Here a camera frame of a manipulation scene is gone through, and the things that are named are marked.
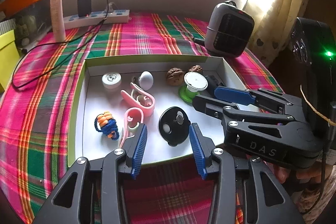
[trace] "blue gripper pad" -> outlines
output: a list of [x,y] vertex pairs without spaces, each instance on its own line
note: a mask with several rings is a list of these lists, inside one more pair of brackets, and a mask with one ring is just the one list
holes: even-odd
[[132,170],[131,170],[131,176],[133,179],[135,179],[137,175],[139,175],[140,173],[140,168],[141,168],[143,153],[145,152],[145,148],[146,148],[146,143],[147,143],[147,126],[144,125],[141,130],[140,137],[136,145],[134,156],[133,156]]
[[248,91],[244,90],[219,86],[215,89],[214,95],[218,100],[222,100],[228,103],[236,103],[245,106],[255,103],[255,98]]
[[205,168],[205,156],[193,125],[189,126],[189,139],[193,149],[197,171],[201,175],[202,179],[206,179],[208,173]]

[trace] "black wire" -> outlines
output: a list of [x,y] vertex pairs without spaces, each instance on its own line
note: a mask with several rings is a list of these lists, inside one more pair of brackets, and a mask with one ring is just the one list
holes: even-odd
[[27,55],[28,53],[30,53],[32,50],[34,50],[34,49],[36,49],[36,48],[38,48],[38,47],[41,47],[41,46],[45,46],[45,45],[55,45],[55,44],[68,44],[68,43],[74,42],[74,41],[76,41],[76,40],[78,40],[78,39],[84,37],[85,35],[87,35],[87,34],[93,32],[93,30],[94,30],[95,28],[99,27],[99,28],[98,28],[98,31],[96,31],[95,34],[92,35],[92,37],[90,37],[90,39],[89,39],[88,41],[86,41],[83,45],[81,45],[80,47],[76,48],[73,52],[71,52],[70,54],[68,54],[68,55],[61,61],[61,63],[59,63],[57,66],[52,67],[50,70],[46,71],[45,73],[43,73],[43,74],[41,74],[41,75],[36,76],[35,78],[29,80],[28,82],[26,82],[26,83],[24,83],[24,84],[22,84],[22,85],[15,85],[15,84],[14,84],[14,74],[15,74],[15,72],[16,72],[18,66],[21,64],[22,60],[24,59],[24,58],[22,58],[22,59],[16,64],[16,66],[15,66],[15,68],[14,68],[14,70],[13,70],[12,79],[11,79],[11,85],[12,85],[12,87],[15,88],[15,89],[22,88],[22,87],[24,87],[24,86],[26,86],[26,85],[28,85],[28,84],[34,82],[35,80],[37,80],[37,79],[43,77],[44,75],[50,73],[51,71],[53,71],[53,70],[59,68],[61,65],[63,65],[63,64],[65,63],[66,60],[68,60],[68,58],[69,58],[70,56],[72,56],[75,52],[79,51],[79,50],[82,49],[84,46],[86,46],[88,43],[90,43],[91,40],[98,34],[98,32],[99,32],[101,26],[103,25],[103,23],[104,23],[105,20],[107,19],[107,16],[108,16],[108,14],[109,14],[109,0],[106,0],[106,3],[107,3],[107,11],[106,11],[106,14],[105,14],[105,18],[104,18],[103,20],[101,20],[97,25],[93,26],[91,29],[89,29],[88,31],[86,31],[84,34],[82,34],[82,35],[80,35],[79,37],[76,37],[76,38],[74,38],[74,39],[71,39],[71,40],[69,40],[69,41],[44,43],[44,44],[36,45],[35,47],[31,48],[31,49],[26,53],[26,55]]
[[317,200],[315,201],[315,203],[313,204],[313,206],[311,206],[307,211],[301,212],[302,215],[305,215],[305,214],[309,213],[316,206],[316,204],[320,201],[320,199],[322,197],[323,190],[324,190],[324,184],[326,182],[325,176],[326,176],[327,153],[328,153],[328,151],[323,151],[323,154],[322,154],[320,194],[319,194]]

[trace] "blue yarn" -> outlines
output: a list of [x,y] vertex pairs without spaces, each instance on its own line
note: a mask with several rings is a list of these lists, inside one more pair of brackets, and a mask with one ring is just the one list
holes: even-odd
[[98,118],[94,121],[94,127],[98,132],[102,132],[105,136],[108,136],[112,131],[115,131],[114,136],[111,139],[112,140],[118,140],[119,139],[119,132],[117,127],[117,122],[115,119],[109,119],[107,124],[102,126],[100,129],[98,128]]

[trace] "yellow box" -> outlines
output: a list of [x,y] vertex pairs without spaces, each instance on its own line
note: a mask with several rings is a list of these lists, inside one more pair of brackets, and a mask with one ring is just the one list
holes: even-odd
[[14,30],[0,35],[0,92],[6,89],[20,59],[14,41]]

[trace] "plaid tablecloth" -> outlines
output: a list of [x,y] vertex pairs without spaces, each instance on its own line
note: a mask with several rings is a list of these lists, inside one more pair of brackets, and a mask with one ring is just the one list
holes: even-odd
[[[103,25],[95,39],[59,69],[3,94],[0,105],[0,187],[25,223],[31,223],[43,201],[67,170],[70,110],[79,72],[86,58],[135,54],[208,55],[188,40],[204,38],[207,23],[175,16],[132,14],[127,24]],[[67,31],[70,40],[87,27]],[[18,85],[45,72],[84,43],[43,46],[24,60],[14,82]],[[53,42],[52,33],[40,43]],[[246,50],[226,59],[250,89],[281,91],[275,79]],[[213,182],[198,176],[192,159],[143,169],[125,185],[131,223],[206,223]],[[237,222],[242,215],[237,209]]]

